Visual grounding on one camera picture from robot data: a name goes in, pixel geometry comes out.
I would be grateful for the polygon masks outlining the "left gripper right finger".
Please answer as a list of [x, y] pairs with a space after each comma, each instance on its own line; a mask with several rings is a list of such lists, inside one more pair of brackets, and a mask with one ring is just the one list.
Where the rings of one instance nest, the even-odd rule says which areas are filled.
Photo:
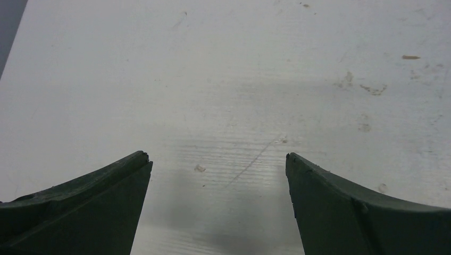
[[285, 171], [305, 254], [450, 254], [450, 209], [378, 193], [294, 152]]

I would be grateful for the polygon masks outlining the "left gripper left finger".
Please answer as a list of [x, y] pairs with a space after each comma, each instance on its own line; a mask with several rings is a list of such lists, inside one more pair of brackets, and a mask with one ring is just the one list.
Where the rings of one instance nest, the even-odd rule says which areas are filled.
[[1, 254], [130, 254], [152, 166], [136, 151], [1, 203]]

